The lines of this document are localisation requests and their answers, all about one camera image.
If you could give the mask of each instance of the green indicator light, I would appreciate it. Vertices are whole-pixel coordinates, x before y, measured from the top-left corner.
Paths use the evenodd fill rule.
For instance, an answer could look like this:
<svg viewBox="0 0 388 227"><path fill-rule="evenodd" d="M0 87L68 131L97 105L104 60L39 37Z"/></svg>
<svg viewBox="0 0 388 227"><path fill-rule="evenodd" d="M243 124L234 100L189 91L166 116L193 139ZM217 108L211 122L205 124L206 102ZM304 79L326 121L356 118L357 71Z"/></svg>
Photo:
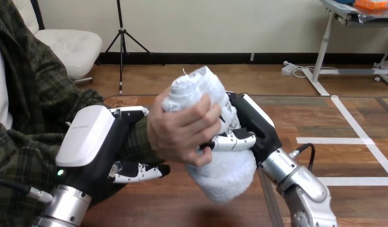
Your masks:
<svg viewBox="0 0 388 227"><path fill-rule="evenodd" d="M63 173L64 173L64 170L59 170L58 172L57 172L57 176L61 176L61 175L63 175Z"/></svg>

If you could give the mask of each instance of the person's fingers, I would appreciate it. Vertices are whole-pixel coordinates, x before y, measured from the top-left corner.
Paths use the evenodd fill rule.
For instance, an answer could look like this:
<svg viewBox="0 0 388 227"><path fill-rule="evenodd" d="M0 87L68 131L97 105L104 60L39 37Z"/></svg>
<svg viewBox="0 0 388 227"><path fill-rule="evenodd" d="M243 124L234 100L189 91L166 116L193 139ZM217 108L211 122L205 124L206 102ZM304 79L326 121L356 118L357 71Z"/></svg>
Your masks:
<svg viewBox="0 0 388 227"><path fill-rule="evenodd" d="M209 111L210 105L209 95L205 94L194 106L173 113L173 119L178 126L186 126L204 117Z"/></svg>
<svg viewBox="0 0 388 227"><path fill-rule="evenodd" d="M187 141L188 146L199 146L210 141L220 131L221 123L216 121L212 126L198 132Z"/></svg>
<svg viewBox="0 0 388 227"><path fill-rule="evenodd" d="M151 112L156 113L163 113L163 107L162 107L162 102L165 98L169 96L171 86L167 87L163 92L161 92L154 101L154 104L152 105Z"/></svg>
<svg viewBox="0 0 388 227"><path fill-rule="evenodd" d="M194 166L204 166L212 161L212 150L210 147L206 147L203 150L202 155L196 152L190 153L187 162Z"/></svg>
<svg viewBox="0 0 388 227"><path fill-rule="evenodd" d="M199 131L202 131L213 124L215 124L216 121L220 120L220 115L222 114L222 109L219 105L214 105L210 110L205 114L204 117L199 119L198 121L187 125L187 127L184 127L184 131L187 133L190 133L191 135L194 135L198 133Z"/></svg>

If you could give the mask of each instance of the orange object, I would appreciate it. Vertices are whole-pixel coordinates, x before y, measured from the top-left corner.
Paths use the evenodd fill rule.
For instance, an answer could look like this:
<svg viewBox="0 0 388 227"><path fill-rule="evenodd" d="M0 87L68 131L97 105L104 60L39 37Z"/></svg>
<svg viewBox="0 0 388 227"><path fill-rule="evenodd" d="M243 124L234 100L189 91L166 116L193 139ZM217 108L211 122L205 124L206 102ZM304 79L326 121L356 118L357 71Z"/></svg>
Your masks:
<svg viewBox="0 0 388 227"><path fill-rule="evenodd" d="M388 0L356 0L355 5L367 9L388 9Z"/></svg>

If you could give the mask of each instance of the white tape line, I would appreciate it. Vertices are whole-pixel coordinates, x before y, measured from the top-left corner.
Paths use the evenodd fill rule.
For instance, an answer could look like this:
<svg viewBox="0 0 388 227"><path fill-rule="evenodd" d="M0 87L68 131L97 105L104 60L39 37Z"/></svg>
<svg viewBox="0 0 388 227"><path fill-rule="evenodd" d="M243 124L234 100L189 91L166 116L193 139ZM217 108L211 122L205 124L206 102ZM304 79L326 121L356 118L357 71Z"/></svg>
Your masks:
<svg viewBox="0 0 388 227"><path fill-rule="evenodd" d="M387 160L387 158L382 154L382 152L379 150L379 148L375 144L366 143L368 140L370 140L369 136L361 128L361 126L358 124L358 122L356 122L356 120L353 118L353 116L350 114L350 112L348 112L346 107L341 103L341 101L338 99L338 96L332 96L331 99L332 99L333 103L336 105L337 109L341 112L341 114L344 116L344 118L348 121L348 123L354 129L354 131L365 142L365 145L368 147L368 149L371 151L371 153L375 156L377 161L382 165L382 167L388 173L388 160Z"/></svg>
<svg viewBox="0 0 388 227"><path fill-rule="evenodd" d="M388 177L318 177L326 186L388 186Z"/></svg>
<svg viewBox="0 0 388 227"><path fill-rule="evenodd" d="M297 137L298 144L375 144L371 139L335 137Z"/></svg>

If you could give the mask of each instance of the person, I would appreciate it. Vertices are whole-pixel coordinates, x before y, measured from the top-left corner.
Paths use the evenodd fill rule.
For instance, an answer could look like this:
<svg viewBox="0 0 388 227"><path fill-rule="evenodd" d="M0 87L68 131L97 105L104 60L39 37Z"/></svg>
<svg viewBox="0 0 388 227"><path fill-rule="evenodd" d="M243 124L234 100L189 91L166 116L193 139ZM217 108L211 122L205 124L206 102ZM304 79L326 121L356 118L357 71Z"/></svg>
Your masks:
<svg viewBox="0 0 388 227"><path fill-rule="evenodd" d="M196 147L220 129L220 107L204 96L192 108L165 113L162 92L148 117L124 140L122 158L158 165L174 161L202 166L212 159ZM76 113L104 105L93 90L78 89L61 61L29 31L12 0L0 1L0 178L50 192L55 157ZM0 185L0 226L30 226L42 204Z"/></svg>

